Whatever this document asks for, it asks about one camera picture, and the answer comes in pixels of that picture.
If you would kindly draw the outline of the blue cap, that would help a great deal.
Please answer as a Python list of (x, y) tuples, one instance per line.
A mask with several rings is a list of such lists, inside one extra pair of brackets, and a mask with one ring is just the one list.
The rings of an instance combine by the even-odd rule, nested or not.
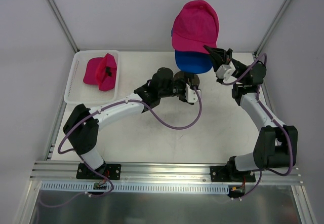
[(179, 29), (172, 27), (172, 46), (175, 52), (175, 61), (179, 69), (191, 73), (206, 73), (212, 68), (204, 45), (216, 47), (217, 33), (203, 34), (202, 37), (187, 38), (186, 34), (180, 34)]

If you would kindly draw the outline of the pink cap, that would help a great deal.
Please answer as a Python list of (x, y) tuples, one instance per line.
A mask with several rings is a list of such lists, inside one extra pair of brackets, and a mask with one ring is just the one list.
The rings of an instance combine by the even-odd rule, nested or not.
[(204, 0), (186, 3), (172, 27), (172, 46), (180, 52), (206, 54), (204, 46), (217, 47), (219, 19), (216, 11)]
[(86, 85), (97, 86), (100, 91), (105, 92), (115, 88), (116, 77), (116, 60), (113, 55), (107, 53), (104, 57), (88, 61), (83, 82)]

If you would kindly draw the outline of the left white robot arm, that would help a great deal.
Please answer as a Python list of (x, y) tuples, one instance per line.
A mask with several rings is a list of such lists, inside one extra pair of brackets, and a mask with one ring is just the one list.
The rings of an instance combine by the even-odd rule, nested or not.
[(101, 129), (125, 117), (152, 112), (163, 98), (178, 97), (191, 105), (201, 103), (199, 84), (196, 74), (159, 68), (144, 85), (121, 100), (93, 108), (77, 105), (63, 126), (63, 139), (70, 142), (71, 150), (88, 165), (88, 172), (94, 178), (101, 178), (106, 172), (105, 161), (96, 149)]

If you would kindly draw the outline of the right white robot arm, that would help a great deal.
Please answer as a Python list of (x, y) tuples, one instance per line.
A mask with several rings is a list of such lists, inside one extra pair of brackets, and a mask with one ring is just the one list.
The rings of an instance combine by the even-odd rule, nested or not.
[(225, 167), (227, 177), (240, 180), (254, 171), (270, 171), (288, 176), (296, 163), (298, 130), (281, 121), (260, 99), (267, 73), (267, 54), (259, 55), (251, 65), (232, 57), (232, 50), (204, 46), (216, 81), (232, 86), (232, 98), (251, 118), (259, 135), (251, 153), (231, 157)]

